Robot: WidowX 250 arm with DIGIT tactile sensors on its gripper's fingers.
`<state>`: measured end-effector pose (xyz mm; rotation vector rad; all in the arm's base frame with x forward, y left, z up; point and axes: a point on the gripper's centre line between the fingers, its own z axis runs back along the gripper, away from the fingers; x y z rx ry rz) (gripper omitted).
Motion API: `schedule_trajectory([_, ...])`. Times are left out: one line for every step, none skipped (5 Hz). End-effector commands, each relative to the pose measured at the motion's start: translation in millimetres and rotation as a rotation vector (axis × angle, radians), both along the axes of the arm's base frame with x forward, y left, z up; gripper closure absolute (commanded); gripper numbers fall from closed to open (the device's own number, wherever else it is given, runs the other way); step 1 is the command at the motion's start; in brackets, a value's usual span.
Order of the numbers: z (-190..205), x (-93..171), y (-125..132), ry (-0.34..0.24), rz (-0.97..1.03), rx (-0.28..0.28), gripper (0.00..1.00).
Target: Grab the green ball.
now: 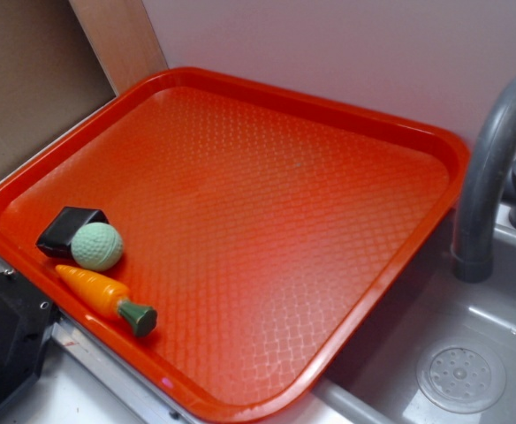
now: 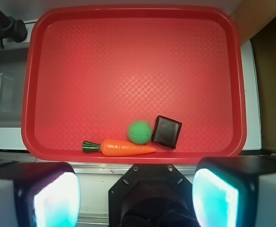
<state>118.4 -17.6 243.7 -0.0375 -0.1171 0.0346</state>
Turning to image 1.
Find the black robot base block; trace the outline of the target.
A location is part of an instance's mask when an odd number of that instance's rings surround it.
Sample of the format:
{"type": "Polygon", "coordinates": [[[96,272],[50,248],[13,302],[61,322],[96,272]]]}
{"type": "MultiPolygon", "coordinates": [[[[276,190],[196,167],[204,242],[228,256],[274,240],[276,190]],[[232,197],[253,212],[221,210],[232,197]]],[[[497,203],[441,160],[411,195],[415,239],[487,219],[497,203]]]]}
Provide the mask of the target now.
{"type": "Polygon", "coordinates": [[[22,274],[0,272],[0,411],[40,378],[57,307],[22,274]]]}

